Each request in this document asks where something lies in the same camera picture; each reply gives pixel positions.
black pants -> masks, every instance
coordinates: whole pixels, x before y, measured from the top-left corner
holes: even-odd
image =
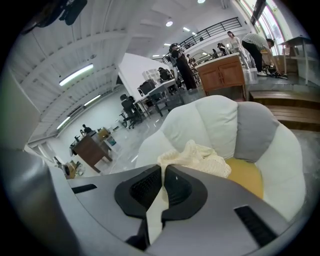
[[[242,41],[242,46],[251,54],[258,72],[262,71],[262,54],[253,43]]]

gray plastic device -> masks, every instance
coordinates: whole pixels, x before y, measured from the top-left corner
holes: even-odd
[[[152,166],[66,180],[62,170],[26,152],[1,151],[0,160],[4,189],[19,218],[60,255],[274,255],[306,221],[289,226],[271,206],[235,182],[175,166],[204,184],[207,199],[192,217],[167,221],[156,241],[141,251],[125,241],[137,234],[142,220],[127,216],[114,192],[121,182]],[[91,184],[96,188],[77,194],[72,190]],[[264,246],[259,243],[263,236],[271,236]]]

wooden cabinet door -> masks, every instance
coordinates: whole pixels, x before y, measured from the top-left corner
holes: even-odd
[[[199,71],[199,75],[205,92],[219,89],[224,86],[217,66],[214,68],[211,67],[210,69],[208,68],[207,70],[201,70]]]
[[[241,86],[245,84],[244,72],[240,62],[220,65],[219,72],[224,87]]]

railing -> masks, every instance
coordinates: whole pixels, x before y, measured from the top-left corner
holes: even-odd
[[[201,30],[196,35],[190,36],[187,40],[184,40],[183,42],[181,42],[179,46],[181,46],[186,50],[210,37],[213,37],[223,32],[232,31],[233,29],[240,28],[240,27],[242,26],[238,20],[238,17],[226,19],[220,23],[214,24],[212,26],[205,28],[204,30]],[[165,64],[168,63],[168,60],[166,59],[166,57],[163,57],[162,60]]]

wooden cabinet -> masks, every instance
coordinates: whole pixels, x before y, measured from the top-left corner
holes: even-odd
[[[214,59],[196,69],[206,95],[216,89],[242,86],[243,98],[246,99],[245,77],[239,55]]]
[[[216,89],[217,87],[222,87],[223,83],[221,80],[220,72],[217,66],[214,68],[210,68],[208,70],[205,70],[201,74],[201,81],[202,84],[205,84],[205,91],[212,91]]]

